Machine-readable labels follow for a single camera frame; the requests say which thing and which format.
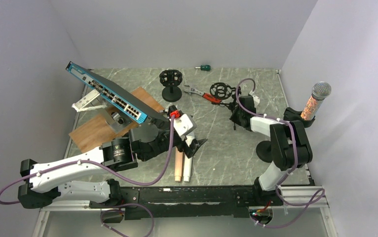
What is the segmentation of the black round base clip stand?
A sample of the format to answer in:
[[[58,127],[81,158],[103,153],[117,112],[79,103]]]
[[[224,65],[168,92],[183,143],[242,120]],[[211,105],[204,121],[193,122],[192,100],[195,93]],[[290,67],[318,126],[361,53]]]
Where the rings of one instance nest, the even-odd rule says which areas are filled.
[[[284,112],[284,121],[293,126],[294,135],[291,135],[288,126],[269,125],[270,140],[262,141],[256,147],[258,157],[264,162],[274,162],[283,170],[294,165],[294,148],[297,151],[297,167],[312,161],[312,150],[300,117],[300,111],[288,107]]]

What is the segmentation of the black mini tripod stand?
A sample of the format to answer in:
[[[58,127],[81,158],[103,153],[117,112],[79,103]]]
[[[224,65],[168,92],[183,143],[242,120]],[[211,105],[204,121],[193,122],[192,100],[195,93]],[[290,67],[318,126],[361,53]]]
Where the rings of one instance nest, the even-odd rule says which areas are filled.
[[[230,86],[224,82],[216,82],[210,87],[210,94],[215,99],[215,102],[211,102],[213,105],[224,106],[232,113],[237,108],[235,87]]]

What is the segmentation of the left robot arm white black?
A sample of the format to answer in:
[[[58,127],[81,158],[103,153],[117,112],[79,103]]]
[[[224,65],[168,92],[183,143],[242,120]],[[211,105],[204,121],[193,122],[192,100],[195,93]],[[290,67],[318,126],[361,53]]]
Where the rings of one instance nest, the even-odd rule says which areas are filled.
[[[120,184],[115,179],[102,182],[84,182],[77,179],[86,175],[109,172],[121,180],[137,186],[150,186],[164,175],[151,182],[137,182],[119,174],[120,171],[136,168],[138,161],[148,161],[159,154],[171,154],[173,148],[191,158],[206,143],[197,140],[194,132],[179,135],[177,131],[131,129],[125,136],[115,138],[99,147],[50,163],[37,163],[26,159],[21,163],[20,174],[25,184],[18,188],[18,200],[26,209],[46,207],[63,200],[88,200],[108,207],[124,203]]]

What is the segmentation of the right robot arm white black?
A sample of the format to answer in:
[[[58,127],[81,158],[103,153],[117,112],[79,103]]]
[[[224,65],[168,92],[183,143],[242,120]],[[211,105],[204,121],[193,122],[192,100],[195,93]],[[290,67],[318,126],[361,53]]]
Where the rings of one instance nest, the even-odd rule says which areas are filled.
[[[306,116],[304,111],[287,108],[282,121],[265,116],[254,116],[255,100],[252,95],[233,96],[234,106],[230,120],[248,131],[261,133],[270,140],[256,146],[258,157],[269,163],[266,171],[256,178],[252,200],[263,205],[277,193],[277,186],[293,169],[312,161],[312,150],[305,129],[315,117]]]

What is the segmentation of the sprinkle pattern silver microphone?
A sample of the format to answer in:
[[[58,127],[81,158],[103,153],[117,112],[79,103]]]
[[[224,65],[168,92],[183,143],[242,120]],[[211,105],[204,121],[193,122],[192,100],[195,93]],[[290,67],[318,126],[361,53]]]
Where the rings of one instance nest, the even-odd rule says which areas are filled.
[[[305,128],[311,127],[314,123],[318,109],[322,105],[324,99],[326,99],[331,92],[332,87],[325,81],[320,81],[313,86],[311,96],[300,114]]]

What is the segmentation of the black shock mount desk stand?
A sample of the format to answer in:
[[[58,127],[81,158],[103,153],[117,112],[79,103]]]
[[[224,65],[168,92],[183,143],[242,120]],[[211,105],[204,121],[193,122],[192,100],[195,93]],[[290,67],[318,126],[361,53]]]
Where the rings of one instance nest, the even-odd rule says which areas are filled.
[[[167,102],[176,102],[182,97],[179,85],[183,81],[183,74],[179,70],[164,70],[159,74],[159,81],[165,87],[162,98]]]

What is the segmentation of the white microphone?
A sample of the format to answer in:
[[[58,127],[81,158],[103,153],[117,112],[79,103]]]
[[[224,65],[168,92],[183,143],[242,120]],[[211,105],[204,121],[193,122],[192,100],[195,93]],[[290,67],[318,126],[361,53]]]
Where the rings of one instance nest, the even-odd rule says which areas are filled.
[[[195,134],[192,131],[187,135],[186,139],[186,144],[188,146],[191,145],[193,139],[195,138]],[[191,177],[191,167],[192,167],[192,159],[189,158],[185,153],[184,153],[184,167],[183,167],[183,181],[184,182],[189,182],[190,177]]]

